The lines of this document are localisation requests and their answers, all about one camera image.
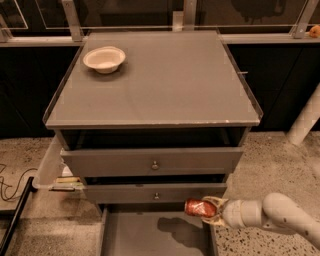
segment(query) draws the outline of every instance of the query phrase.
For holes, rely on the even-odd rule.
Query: cabinet top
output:
[[[126,54],[107,75],[84,55]],[[49,129],[254,126],[260,122],[215,31],[96,32],[89,35],[46,120]]]

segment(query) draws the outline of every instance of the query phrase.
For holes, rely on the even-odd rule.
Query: speckled floor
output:
[[[20,175],[37,168],[50,138],[0,140],[0,175],[12,185]],[[300,146],[290,144],[284,133],[250,133],[244,155],[229,177],[226,198],[262,199],[281,192],[320,220],[320,133],[310,133]],[[23,189],[28,172],[22,179]],[[13,209],[17,201],[0,200],[1,209]],[[0,225],[2,233],[4,224]],[[96,255],[99,250],[101,217],[81,191],[39,190],[29,196],[21,220],[6,255],[72,256]],[[232,230],[216,228],[220,256],[235,255],[320,255],[298,235],[286,236],[257,228]]]

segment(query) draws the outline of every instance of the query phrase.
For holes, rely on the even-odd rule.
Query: drawer handle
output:
[[[151,169],[155,171],[159,169],[159,165],[157,161],[153,161],[153,165],[151,165]]]
[[[155,194],[154,194],[154,200],[159,200],[159,199],[160,199],[159,193],[155,193]]]

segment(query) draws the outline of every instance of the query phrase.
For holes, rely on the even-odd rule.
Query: white post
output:
[[[293,38],[304,38],[310,19],[317,8],[319,0],[308,0],[304,6],[304,9],[297,21],[297,27],[295,28]]]
[[[288,140],[294,144],[299,145],[308,135],[314,124],[320,118],[320,84],[311,95],[305,107],[302,109],[297,120],[292,125],[290,131],[287,133]]]
[[[83,39],[83,31],[78,19],[78,13],[73,0],[62,0],[62,6],[66,14],[72,40],[81,42]]]
[[[183,4],[183,30],[194,30],[196,23],[197,0],[184,0]]]

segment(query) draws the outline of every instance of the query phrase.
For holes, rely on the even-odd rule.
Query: white pipe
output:
[[[299,145],[308,135],[314,124],[320,118],[320,84],[311,95],[307,104],[302,109],[297,120],[292,125],[290,131],[287,133],[288,140],[294,144]]]

